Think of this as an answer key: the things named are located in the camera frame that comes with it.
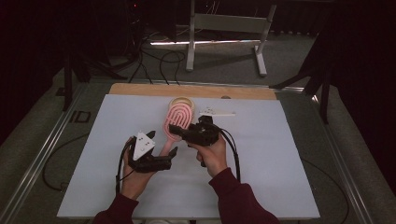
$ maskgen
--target table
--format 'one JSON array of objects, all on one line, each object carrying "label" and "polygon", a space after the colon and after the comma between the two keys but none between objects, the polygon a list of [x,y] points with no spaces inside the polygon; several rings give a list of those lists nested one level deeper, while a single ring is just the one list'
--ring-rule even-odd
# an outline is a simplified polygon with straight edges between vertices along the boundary
[{"label": "table", "polygon": [[[109,93],[93,124],[58,217],[93,217],[108,208],[115,195],[115,174],[124,142],[139,131],[155,130],[153,140],[156,146],[161,146],[165,141],[160,132],[163,116],[176,96],[190,97],[196,111],[209,105],[235,112],[233,118],[214,118],[214,122],[233,135],[242,182],[250,184],[263,207],[280,219],[319,217],[282,106],[271,90],[115,84]],[[220,99],[223,96],[232,99]],[[158,116],[159,111],[164,111],[163,116]],[[179,150],[172,169],[152,177],[139,198],[141,203],[134,218],[219,218],[217,196],[207,184],[210,176],[196,161],[195,150],[187,148],[184,142],[174,146],[179,146]],[[155,147],[153,154],[159,150],[161,147]],[[231,152],[227,161],[235,174]]]}]

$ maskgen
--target maroon sleeve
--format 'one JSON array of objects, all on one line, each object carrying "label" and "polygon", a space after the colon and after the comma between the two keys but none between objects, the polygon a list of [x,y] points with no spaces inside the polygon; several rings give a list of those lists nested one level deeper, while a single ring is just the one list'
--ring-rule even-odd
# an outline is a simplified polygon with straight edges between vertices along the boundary
[{"label": "maroon sleeve", "polygon": [[93,224],[134,224],[132,222],[132,213],[138,204],[138,201],[118,193],[110,207],[95,216]]},{"label": "maroon sleeve", "polygon": [[273,224],[279,220],[257,202],[249,184],[241,184],[227,168],[213,177],[209,184],[219,196],[222,224]]}]

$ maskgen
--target metal frame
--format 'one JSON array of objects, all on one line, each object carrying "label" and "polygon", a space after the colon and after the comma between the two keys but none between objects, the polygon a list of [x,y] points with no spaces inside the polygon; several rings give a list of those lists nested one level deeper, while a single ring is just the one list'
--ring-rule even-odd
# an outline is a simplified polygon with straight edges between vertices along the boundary
[{"label": "metal frame", "polygon": [[6,208],[0,215],[0,223],[3,224],[12,223],[14,218],[20,211],[21,206],[23,205],[27,195],[29,194],[30,190],[35,184],[35,181],[40,175],[46,160],[50,156],[52,150],[55,148],[55,145],[58,142],[58,139],[61,137],[65,126],[72,117],[79,96],[85,91],[86,87],[87,84],[85,83],[78,84],[78,87],[75,90],[75,94],[74,94],[75,100],[71,102],[68,109],[64,111],[61,114],[61,116],[58,118],[58,121],[53,127],[43,147],[40,149],[35,159],[30,164],[29,168],[26,170],[25,174],[21,179],[21,182],[18,184],[10,200],[8,201]]},{"label": "metal frame", "polygon": [[266,77],[267,70],[265,68],[264,58],[262,57],[262,49],[264,48],[265,40],[270,31],[275,11],[276,5],[271,5],[267,18],[200,14],[195,13],[195,0],[191,0],[190,44],[187,54],[186,70],[190,72],[194,67],[195,29],[258,33],[262,34],[262,37],[259,46],[255,46],[254,49],[260,76]]},{"label": "metal frame", "polygon": [[[318,119],[322,120],[320,111],[318,110],[318,98],[314,96],[312,99],[313,109],[317,111],[316,115],[318,116]],[[346,194],[354,208],[356,217],[359,219],[359,222],[361,224],[374,223],[373,218],[371,217],[370,212],[368,211],[368,208],[361,196],[361,191],[359,190],[358,185],[355,183],[352,173],[350,173],[349,169],[347,168],[347,164],[344,160],[342,152],[336,144],[329,125],[327,123],[323,123],[322,128],[323,132],[326,133],[331,149],[330,153],[332,154],[332,159],[334,160],[335,167],[341,177],[341,180],[343,181],[344,187],[346,189]]]}]

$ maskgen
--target black handheld controller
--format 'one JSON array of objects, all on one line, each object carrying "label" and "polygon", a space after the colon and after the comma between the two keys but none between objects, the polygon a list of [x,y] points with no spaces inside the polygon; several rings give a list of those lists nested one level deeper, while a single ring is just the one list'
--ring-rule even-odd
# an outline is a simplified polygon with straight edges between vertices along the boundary
[{"label": "black handheld controller", "polygon": [[[169,124],[169,132],[181,136],[183,140],[189,143],[207,147],[219,140],[220,128],[213,124],[212,117],[201,116],[198,118],[198,123],[190,124],[187,130]],[[201,162],[201,166],[206,167],[203,161]]]},{"label": "black handheld controller", "polygon": [[[152,131],[147,134],[147,137],[152,139],[154,135],[155,135],[155,131]],[[175,147],[169,152],[168,156],[154,157],[151,155],[154,149],[153,147],[145,155],[143,155],[141,158],[135,161],[134,160],[134,150],[136,145],[135,136],[129,144],[130,144],[130,151],[128,155],[128,165],[131,166],[138,173],[149,173],[149,172],[156,172],[161,170],[169,170],[172,166],[172,159],[177,154],[177,147]]]}]

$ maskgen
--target pink foam object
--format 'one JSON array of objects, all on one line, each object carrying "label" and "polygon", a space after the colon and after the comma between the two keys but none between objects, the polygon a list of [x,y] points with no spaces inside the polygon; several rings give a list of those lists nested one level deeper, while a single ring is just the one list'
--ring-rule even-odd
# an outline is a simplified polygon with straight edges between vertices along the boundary
[{"label": "pink foam object", "polygon": [[169,124],[176,125],[182,129],[187,129],[192,121],[192,110],[189,105],[184,103],[178,103],[172,105],[168,114],[166,115],[165,122],[163,123],[163,131],[167,136],[163,150],[160,156],[167,156],[171,150],[172,145],[175,142],[181,141],[181,137],[172,133],[169,133]]}]

